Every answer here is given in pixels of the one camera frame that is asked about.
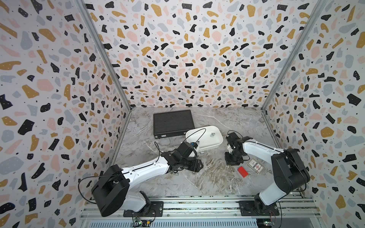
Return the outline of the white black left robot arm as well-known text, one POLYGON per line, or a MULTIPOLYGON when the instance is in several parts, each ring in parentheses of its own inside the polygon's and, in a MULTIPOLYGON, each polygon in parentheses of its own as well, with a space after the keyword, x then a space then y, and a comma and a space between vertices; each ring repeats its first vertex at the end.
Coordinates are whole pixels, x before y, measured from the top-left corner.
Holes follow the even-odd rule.
POLYGON ((198 158, 196 142, 182 142, 178 148, 159 152, 159 156, 137 166, 120 168, 117 164, 110 166, 105 174, 98 178, 91 190, 102 217, 107 217, 119 209, 130 210, 142 215, 149 212, 151 201, 143 191, 132 189, 157 176, 188 170, 198 173, 202 161, 198 158))

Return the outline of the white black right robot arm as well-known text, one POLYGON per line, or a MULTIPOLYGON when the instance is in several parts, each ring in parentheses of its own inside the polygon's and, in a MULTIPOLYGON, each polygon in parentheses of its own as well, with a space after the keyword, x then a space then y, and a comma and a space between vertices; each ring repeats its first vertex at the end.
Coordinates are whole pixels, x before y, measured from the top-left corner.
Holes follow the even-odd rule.
POLYGON ((228 152, 224 154, 226 164, 239 166, 245 156, 257 157, 271 166, 273 183, 254 197, 255 210, 263 210, 293 192, 307 185, 310 175, 295 149, 279 149, 260 143, 253 138, 239 137, 236 132, 226 136, 228 152))

